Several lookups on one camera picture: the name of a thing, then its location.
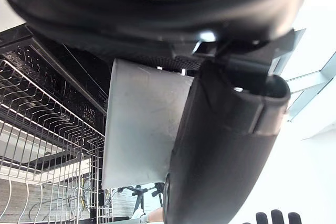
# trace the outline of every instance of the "metal bracket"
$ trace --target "metal bracket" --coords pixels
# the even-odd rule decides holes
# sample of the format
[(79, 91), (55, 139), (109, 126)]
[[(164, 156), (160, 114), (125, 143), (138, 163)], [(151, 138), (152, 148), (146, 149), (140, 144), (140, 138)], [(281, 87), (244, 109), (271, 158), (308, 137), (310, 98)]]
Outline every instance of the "metal bracket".
[(233, 41), (218, 49), (215, 62), (224, 66), (235, 87), (262, 94), (272, 60), (292, 51), (294, 45), (294, 30), (270, 42)]

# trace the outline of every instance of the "metal wire rack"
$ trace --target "metal wire rack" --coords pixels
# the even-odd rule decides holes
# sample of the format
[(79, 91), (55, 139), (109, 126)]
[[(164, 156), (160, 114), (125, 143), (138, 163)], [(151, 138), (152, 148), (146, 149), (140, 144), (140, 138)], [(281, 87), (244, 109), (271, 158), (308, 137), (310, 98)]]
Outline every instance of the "metal wire rack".
[(0, 180), (7, 192), (0, 222), (113, 221), (113, 191), (100, 187), (104, 136), (5, 59), (0, 146)]

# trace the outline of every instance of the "black rubber cover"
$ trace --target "black rubber cover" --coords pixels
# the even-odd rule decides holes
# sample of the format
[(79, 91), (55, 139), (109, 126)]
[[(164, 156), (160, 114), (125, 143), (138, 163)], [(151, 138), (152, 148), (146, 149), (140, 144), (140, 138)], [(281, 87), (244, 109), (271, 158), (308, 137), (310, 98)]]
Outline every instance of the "black rubber cover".
[(303, 0), (8, 0), (28, 25), (107, 62), (197, 70), (203, 31), (216, 40), (273, 40), (289, 31)]
[(252, 190), (280, 129), (289, 88), (270, 76), (260, 93), (237, 92), (223, 67), (194, 79), (165, 184), (165, 224), (226, 224)]

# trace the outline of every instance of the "floor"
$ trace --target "floor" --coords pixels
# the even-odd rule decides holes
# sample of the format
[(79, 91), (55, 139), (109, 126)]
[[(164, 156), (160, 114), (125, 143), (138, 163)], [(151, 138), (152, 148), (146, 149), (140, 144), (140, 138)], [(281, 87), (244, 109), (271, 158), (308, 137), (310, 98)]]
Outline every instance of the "floor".
[[(59, 221), (69, 220), (76, 217), (77, 201), (75, 194), (76, 190), (69, 190), (71, 187), (65, 184), (64, 187), (52, 186), (51, 184), (43, 184), (42, 204), (41, 187), (40, 185), (29, 185), (29, 197), (27, 201), (27, 187), (24, 183), (12, 182), (12, 194), (9, 205), (5, 214), (2, 216), (0, 223), (15, 222), (37, 222), (39, 221)], [(143, 187), (150, 188), (153, 184), (144, 185)], [(144, 211), (150, 212), (160, 207), (158, 196), (152, 197), (149, 191), (144, 195)], [(7, 180), (0, 179), (0, 214), (3, 213), (9, 198), (9, 183)], [(134, 211), (136, 196), (132, 196), (132, 192), (125, 189), (122, 193), (115, 193), (113, 196), (113, 210), (115, 217), (131, 217)], [(90, 218), (89, 210), (80, 205), (80, 219)]]

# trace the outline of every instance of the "dish rack tine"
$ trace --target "dish rack tine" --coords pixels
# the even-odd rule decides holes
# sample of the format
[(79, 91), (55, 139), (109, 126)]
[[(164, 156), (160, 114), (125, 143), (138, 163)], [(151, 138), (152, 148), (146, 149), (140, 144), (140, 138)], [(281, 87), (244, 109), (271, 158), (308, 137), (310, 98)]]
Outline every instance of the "dish rack tine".
[(38, 207), (36, 216), (35, 216), (35, 218), (34, 218), (34, 224), (36, 223), (37, 216), (38, 216), (38, 214), (40, 213), (41, 206), (42, 206), (42, 200), (43, 200), (43, 186), (42, 186), (42, 184), (40, 184), (40, 189), (41, 189), (41, 201), (40, 201), (40, 205), (39, 205), (39, 207)]
[(26, 204), (25, 204), (25, 207), (23, 208), (23, 211), (19, 217), (19, 219), (17, 220), (17, 223), (20, 223), (20, 220), (21, 220), (21, 217), (23, 215), (23, 213), (25, 212), (26, 208), (27, 208), (27, 205), (28, 205), (28, 200), (29, 200), (29, 184), (28, 182), (26, 182), (26, 188), (27, 188), (27, 199), (26, 199)]
[(5, 212), (7, 210), (7, 207), (9, 205), (9, 202), (11, 200), (11, 197), (12, 197), (12, 181), (11, 181), (10, 177), (8, 178), (8, 183), (9, 183), (9, 197), (8, 197), (6, 207), (5, 207), (4, 211), (2, 212), (2, 214), (0, 215), (0, 220), (1, 220), (2, 216), (5, 214)]

